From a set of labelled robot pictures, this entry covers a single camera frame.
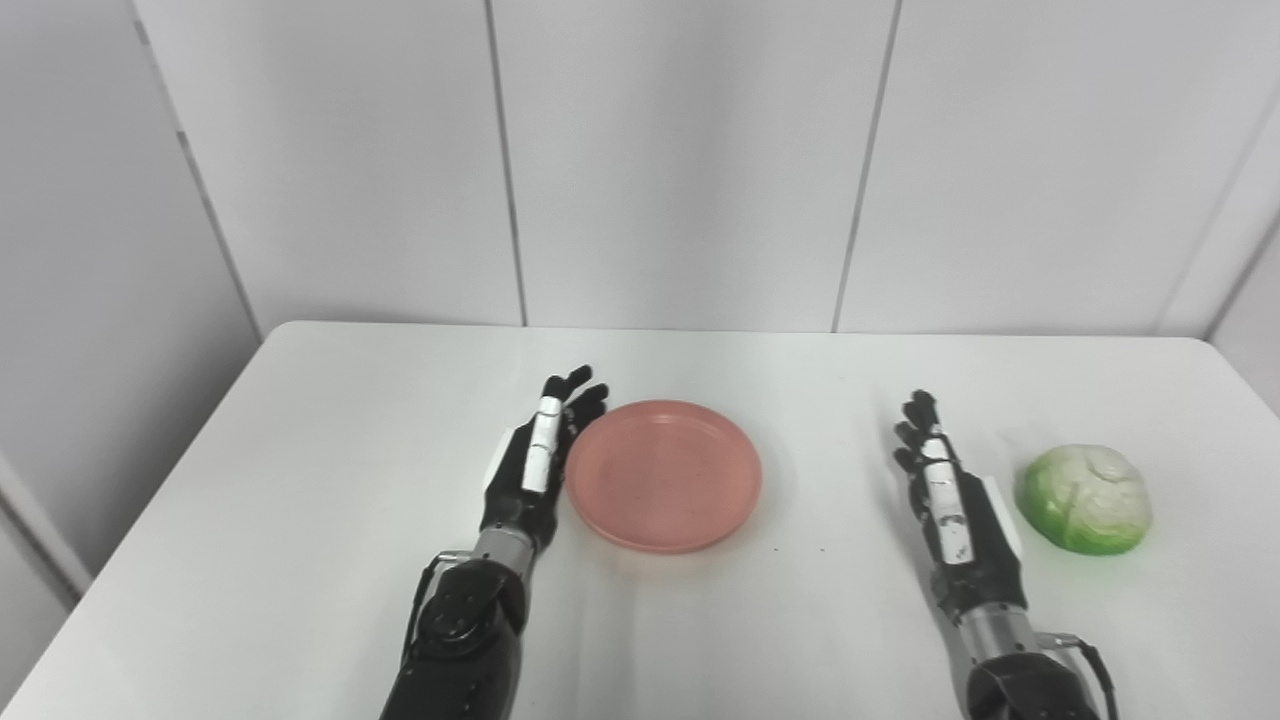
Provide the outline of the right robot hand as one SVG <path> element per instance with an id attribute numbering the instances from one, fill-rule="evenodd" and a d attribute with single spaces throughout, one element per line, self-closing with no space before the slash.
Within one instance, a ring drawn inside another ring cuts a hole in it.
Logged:
<path id="1" fill-rule="evenodd" d="M 969 473 L 945 432 L 934 396 L 916 389 L 893 433 L 908 502 L 932 561 L 931 591 L 951 621 L 989 603 L 1028 609 L 1021 564 L 995 505 L 995 493 Z"/>

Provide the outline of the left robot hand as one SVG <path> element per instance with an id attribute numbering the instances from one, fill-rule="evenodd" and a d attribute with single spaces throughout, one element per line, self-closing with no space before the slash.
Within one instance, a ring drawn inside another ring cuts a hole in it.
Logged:
<path id="1" fill-rule="evenodd" d="M 570 451 L 607 411 L 609 388 L 593 375 L 591 366 L 581 365 L 545 379 L 534 414 L 511 430 L 498 451 L 484 493 L 481 530 L 516 530 L 531 541 L 535 555 L 550 544 Z"/>

